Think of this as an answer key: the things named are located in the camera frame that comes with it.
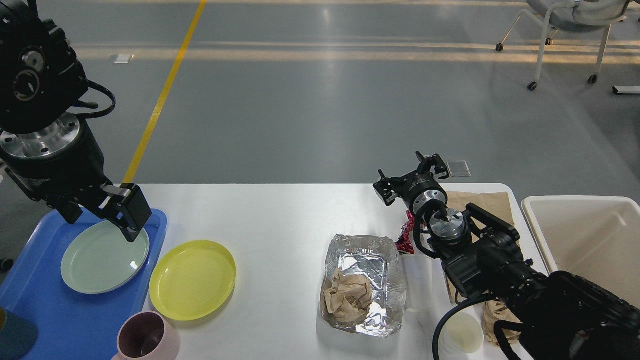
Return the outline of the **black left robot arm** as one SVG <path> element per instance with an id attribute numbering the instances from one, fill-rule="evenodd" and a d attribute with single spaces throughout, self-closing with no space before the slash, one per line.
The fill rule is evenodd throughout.
<path id="1" fill-rule="evenodd" d="M 152 214 L 140 187 L 115 186 L 87 121 L 115 108 L 114 94 L 89 80 L 64 30 L 39 18 L 35 0 L 3 0 L 1 161 L 32 201 L 74 224 L 84 210 L 133 243 Z"/>

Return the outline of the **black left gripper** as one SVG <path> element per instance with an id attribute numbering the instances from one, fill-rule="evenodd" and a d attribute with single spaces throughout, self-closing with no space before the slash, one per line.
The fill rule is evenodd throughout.
<path id="1" fill-rule="evenodd" d="M 151 217 L 141 187 L 114 186 L 105 176 L 105 157 L 87 121 L 69 112 L 37 132 L 2 130 L 1 159 L 29 199 L 46 202 L 69 224 L 85 208 L 133 243 Z"/>

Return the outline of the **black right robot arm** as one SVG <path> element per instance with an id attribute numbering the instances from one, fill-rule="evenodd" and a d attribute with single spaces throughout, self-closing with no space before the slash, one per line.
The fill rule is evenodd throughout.
<path id="1" fill-rule="evenodd" d="M 421 253 L 441 260 L 448 280 L 464 297 L 439 321 L 434 359 L 446 323 L 471 306 L 499 300 L 517 322 L 498 320 L 493 332 L 506 358 L 517 360 L 505 331 L 535 360 L 637 360 L 639 310 L 612 292 L 566 271 L 536 271 L 519 248 L 518 230 L 475 203 L 448 206 L 439 180 L 450 171 L 438 153 L 417 152 L 416 170 L 402 177 L 379 171 L 374 189 L 390 206 L 403 200 L 414 218 L 412 239 Z"/>

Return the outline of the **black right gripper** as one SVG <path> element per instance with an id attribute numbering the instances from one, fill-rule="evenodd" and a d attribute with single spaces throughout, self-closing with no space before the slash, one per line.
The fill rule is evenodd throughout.
<path id="1" fill-rule="evenodd" d="M 401 199 L 411 214 L 416 215 L 432 200 L 436 205 L 432 208 L 444 207 L 448 203 L 448 195 L 438 180 L 450 178 L 450 169 L 439 153 L 425 156 L 415 152 L 419 161 L 416 171 L 402 177 L 387 177 L 382 170 L 378 170 L 379 180 L 373 184 L 374 190 L 386 207 L 390 207 L 396 199 Z"/>

